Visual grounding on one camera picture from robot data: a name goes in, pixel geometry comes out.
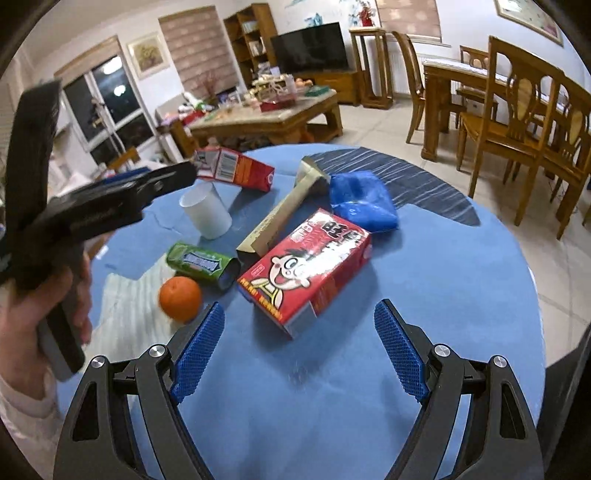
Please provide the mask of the person's left hand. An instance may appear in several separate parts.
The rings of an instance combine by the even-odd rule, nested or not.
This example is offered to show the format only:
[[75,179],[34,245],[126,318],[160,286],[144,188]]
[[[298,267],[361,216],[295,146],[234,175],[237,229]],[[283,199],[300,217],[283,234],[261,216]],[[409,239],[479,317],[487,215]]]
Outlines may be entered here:
[[1,377],[34,400],[45,397],[48,360],[39,349],[37,325],[70,292],[73,274],[64,267],[35,290],[21,293],[15,282],[1,285]]

